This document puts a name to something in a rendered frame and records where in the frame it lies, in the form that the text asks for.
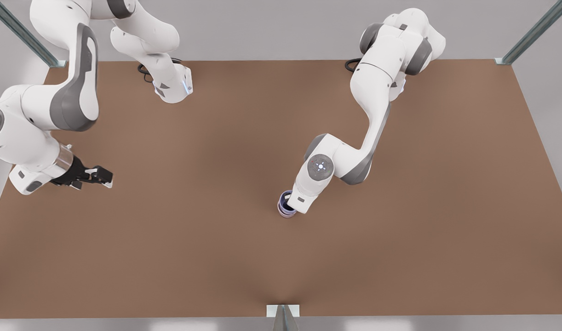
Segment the purple cup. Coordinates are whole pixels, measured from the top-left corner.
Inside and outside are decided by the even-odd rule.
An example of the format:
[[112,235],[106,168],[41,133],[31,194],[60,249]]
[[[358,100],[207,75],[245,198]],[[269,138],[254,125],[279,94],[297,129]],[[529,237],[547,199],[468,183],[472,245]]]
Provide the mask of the purple cup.
[[280,196],[280,198],[279,198],[279,201],[278,201],[278,203],[277,203],[277,209],[278,209],[278,210],[285,210],[286,212],[295,210],[293,207],[290,207],[290,206],[288,205],[288,201],[289,201],[289,198],[290,198],[291,193],[293,193],[292,190],[287,190],[287,191],[284,191],[284,192],[281,194],[281,196]]

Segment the silver frame post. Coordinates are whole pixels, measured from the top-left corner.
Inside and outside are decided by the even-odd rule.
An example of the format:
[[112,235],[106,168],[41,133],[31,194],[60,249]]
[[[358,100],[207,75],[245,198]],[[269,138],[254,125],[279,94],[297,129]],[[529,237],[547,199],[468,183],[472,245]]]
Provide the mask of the silver frame post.
[[0,2],[0,21],[29,47],[48,67],[64,68],[65,60],[58,60],[29,30]]
[[494,59],[495,64],[512,65],[560,17],[562,17],[562,0],[557,0],[503,57]]
[[266,306],[266,317],[274,318],[272,331],[298,331],[295,318],[299,316],[300,306],[298,304]]

